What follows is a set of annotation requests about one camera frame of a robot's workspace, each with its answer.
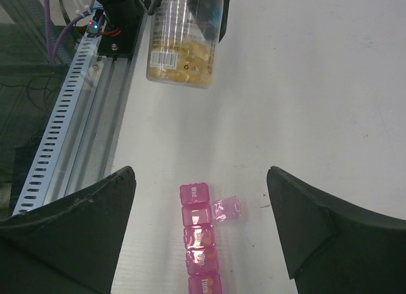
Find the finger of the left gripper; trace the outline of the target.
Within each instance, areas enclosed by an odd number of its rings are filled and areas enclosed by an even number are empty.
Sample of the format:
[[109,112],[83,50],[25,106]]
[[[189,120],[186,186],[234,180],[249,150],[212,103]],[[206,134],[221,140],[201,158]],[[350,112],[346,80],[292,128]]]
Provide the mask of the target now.
[[221,20],[219,22],[218,36],[216,39],[217,42],[221,42],[226,34],[230,0],[221,0],[220,5],[222,10],[221,10]]

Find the clear bottle yellow pills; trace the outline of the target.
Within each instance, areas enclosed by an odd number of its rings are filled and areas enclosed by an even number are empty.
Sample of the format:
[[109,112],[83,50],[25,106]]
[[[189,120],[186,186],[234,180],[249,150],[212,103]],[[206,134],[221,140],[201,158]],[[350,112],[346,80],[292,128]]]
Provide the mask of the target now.
[[153,16],[147,79],[208,88],[224,0],[162,0]]

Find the pink weekly pill organizer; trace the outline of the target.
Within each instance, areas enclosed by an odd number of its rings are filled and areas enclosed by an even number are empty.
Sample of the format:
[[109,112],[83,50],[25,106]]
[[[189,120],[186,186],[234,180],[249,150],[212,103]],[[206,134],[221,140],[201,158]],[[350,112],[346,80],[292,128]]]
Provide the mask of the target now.
[[201,182],[182,184],[180,202],[188,292],[223,293],[214,224],[241,216],[239,198],[211,201],[209,185]]

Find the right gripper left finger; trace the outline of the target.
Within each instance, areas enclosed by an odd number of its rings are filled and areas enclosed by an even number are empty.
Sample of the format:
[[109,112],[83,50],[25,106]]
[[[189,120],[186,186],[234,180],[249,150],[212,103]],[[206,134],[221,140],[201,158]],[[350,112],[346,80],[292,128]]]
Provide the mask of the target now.
[[126,166],[1,221],[1,293],[110,293],[135,190]]

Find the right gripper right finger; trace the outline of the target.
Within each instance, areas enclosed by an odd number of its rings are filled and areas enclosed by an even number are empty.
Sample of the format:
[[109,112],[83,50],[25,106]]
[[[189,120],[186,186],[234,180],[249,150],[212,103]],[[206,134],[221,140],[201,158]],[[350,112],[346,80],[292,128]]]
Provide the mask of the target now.
[[405,293],[405,221],[271,167],[266,183],[298,293]]

